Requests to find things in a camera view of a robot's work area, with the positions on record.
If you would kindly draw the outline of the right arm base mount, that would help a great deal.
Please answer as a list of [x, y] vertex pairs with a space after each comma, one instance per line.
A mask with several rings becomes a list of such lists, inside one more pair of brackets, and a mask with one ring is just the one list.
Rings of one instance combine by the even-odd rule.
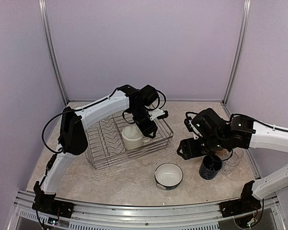
[[219, 209], [221, 211], [222, 217], [227, 218], [231, 216], [236, 216], [252, 211], [257, 211], [261, 208], [261, 202], [256, 201], [240, 201], [239, 199], [221, 202], [219, 204]]

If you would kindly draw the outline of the blue white bowl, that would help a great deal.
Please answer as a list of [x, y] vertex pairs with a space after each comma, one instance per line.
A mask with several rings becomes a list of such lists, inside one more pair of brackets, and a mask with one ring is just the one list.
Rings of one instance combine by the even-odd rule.
[[176, 164], [163, 163], [154, 172], [156, 185], [163, 190], [177, 188], [184, 178], [183, 170]]

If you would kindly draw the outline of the dark blue mug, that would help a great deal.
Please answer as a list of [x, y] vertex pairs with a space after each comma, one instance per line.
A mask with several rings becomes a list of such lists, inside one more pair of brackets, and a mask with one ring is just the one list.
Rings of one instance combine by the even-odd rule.
[[212, 180], [222, 169], [223, 162], [217, 155], [206, 155], [199, 169], [199, 175], [205, 180]]

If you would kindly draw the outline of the white ribbed mug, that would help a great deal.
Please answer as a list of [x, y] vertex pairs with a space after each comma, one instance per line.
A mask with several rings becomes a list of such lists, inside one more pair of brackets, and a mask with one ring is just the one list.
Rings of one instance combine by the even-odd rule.
[[121, 135], [127, 150], [140, 148], [150, 142], [150, 138], [144, 137], [137, 125], [126, 126]]

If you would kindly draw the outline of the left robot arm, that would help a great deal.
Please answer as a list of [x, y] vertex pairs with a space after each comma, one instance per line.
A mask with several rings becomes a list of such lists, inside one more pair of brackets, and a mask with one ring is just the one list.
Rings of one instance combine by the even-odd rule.
[[58, 144], [56, 149], [46, 146], [53, 155], [46, 165], [44, 177], [34, 185], [34, 205], [47, 213], [53, 213], [58, 208], [55, 200], [57, 187], [71, 162], [88, 148], [85, 132], [96, 122], [121, 111], [132, 115], [132, 122], [144, 137], [155, 138], [155, 119], [168, 117], [162, 106], [150, 108], [153, 102], [160, 100], [160, 95], [161, 91], [151, 85], [142, 89], [123, 85], [84, 107], [72, 109], [68, 106], [55, 115], [54, 118], [61, 119]]

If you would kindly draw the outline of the clear drinking glass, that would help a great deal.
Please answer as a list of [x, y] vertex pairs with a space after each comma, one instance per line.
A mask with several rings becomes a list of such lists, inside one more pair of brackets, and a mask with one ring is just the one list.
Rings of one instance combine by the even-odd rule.
[[236, 155], [233, 155], [229, 160], [223, 162], [223, 168], [221, 173], [227, 175], [231, 173], [240, 163], [239, 158]]
[[231, 156], [231, 158], [229, 160], [227, 160], [227, 162], [230, 162], [231, 164], [237, 164], [239, 163], [239, 161], [243, 158], [243, 150], [242, 149], [234, 149], [233, 152], [228, 152], [228, 157]]

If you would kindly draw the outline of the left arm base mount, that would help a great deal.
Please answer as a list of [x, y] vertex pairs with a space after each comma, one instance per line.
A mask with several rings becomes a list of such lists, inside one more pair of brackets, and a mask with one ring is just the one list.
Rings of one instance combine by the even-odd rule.
[[43, 204], [34, 202], [32, 209], [45, 214], [70, 219], [74, 209], [74, 204], [59, 200], [46, 201]]

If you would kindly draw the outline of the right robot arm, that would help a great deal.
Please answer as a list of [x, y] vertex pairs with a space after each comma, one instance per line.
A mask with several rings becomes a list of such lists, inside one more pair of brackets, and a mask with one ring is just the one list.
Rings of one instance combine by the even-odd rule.
[[[184, 160], [213, 156], [217, 151], [233, 151], [235, 148], [288, 153], [288, 129], [242, 114], [232, 114], [229, 120], [224, 120], [212, 108], [194, 115], [194, 118], [187, 115], [184, 120], [193, 137], [182, 140], [177, 149], [177, 154]], [[251, 207], [260, 208], [260, 202], [266, 196], [286, 187], [288, 164], [262, 179], [246, 183], [240, 198], [224, 202], [224, 205], [245, 213]]]

